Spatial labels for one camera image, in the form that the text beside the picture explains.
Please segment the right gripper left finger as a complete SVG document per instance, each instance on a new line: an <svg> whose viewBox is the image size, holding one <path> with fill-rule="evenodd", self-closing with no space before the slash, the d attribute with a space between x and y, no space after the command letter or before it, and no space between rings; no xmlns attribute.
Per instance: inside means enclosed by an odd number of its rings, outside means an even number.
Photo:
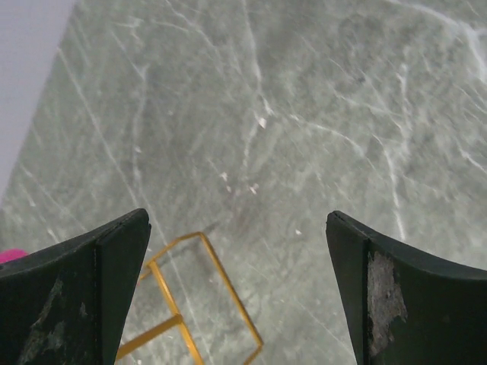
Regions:
<svg viewBox="0 0 487 365"><path fill-rule="evenodd" d="M138 208L1 265L3 364L113 364L151 234Z"/></svg>

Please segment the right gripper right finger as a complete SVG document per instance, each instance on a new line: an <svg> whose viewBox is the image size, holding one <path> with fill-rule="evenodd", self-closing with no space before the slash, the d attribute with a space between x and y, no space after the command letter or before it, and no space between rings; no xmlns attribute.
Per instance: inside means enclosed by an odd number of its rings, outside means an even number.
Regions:
<svg viewBox="0 0 487 365"><path fill-rule="evenodd" d="M359 364L484 364L486 272L431 255L333 211L333 264Z"/></svg>

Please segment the pink plastic wine glass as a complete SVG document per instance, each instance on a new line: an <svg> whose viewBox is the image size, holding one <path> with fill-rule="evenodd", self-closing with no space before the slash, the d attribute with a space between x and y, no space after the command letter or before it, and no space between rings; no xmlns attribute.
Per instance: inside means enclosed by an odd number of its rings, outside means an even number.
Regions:
<svg viewBox="0 0 487 365"><path fill-rule="evenodd" d="M0 264L4 264L4 263L10 262L10 261L14 261L16 259L23 258L27 255L28 255L28 253L22 249L8 249L8 250L0 252Z"/></svg>

